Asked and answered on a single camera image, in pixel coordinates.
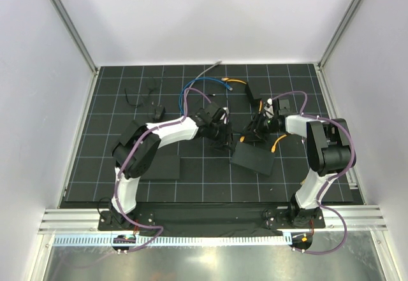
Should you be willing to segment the black network switch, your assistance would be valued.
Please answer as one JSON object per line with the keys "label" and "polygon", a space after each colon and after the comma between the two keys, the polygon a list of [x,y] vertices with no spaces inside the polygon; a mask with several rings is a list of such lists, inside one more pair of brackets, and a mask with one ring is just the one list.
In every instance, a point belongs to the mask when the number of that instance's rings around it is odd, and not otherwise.
{"label": "black network switch", "polygon": [[238,142],[231,163],[270,176],[272,174],[275,153],[247,143]]}
{"label": "black network switch", "polygon": [[155,157],[142,180],[178,180],[180,178],[180,157],[167,155]]}

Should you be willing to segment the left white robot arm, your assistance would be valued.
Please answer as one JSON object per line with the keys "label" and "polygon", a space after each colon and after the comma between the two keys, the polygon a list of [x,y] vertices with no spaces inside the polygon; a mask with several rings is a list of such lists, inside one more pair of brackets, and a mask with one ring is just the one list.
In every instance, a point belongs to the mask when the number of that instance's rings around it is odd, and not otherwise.
{"label": "left white robot arm", "polygon": [[230,111],[209,103],[193,115],[159,123],[139,124],[132,121],[113,146],[115,187],[110,214],[113,223],[128,230],[135,223],[136,194],[141,177],[149,170],[160,148],[180,141],[206,138],[230,148],[232,127]]}

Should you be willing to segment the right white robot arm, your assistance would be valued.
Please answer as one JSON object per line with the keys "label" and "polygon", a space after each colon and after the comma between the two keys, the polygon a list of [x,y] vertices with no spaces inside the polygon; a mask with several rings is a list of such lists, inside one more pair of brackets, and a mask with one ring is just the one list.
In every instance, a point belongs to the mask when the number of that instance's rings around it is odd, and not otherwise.
{"label": "right white robot arm", "polygon": [[323,197],[332,183],[356,163],[347,122],[304,112],[295,114],[289,100],[282,96],[260,101],[258,111],[237,141],[233,164],[269,175],[276,146],[263,150],[253,144],[264,143],[275,133],[281,133],[282,137],[297,135],[307,141],[309,171],[286,211],[286,222],[291,227],[307,227],[321,211]]}

